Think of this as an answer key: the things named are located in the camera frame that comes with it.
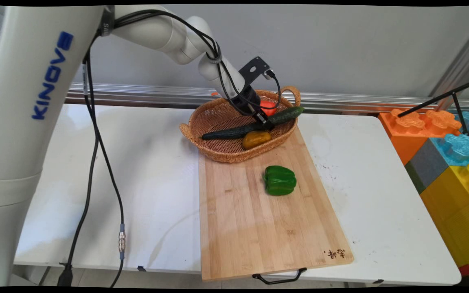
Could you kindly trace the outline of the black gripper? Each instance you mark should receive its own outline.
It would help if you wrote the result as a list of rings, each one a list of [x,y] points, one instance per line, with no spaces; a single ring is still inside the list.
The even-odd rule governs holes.
[[[261,124],[261,130],[272,131],[275,124],[268,118],[266,113],[260,109],[260,98],[250,85],[234,97],[234,107],[241,115],[252,115],[252,117]]]

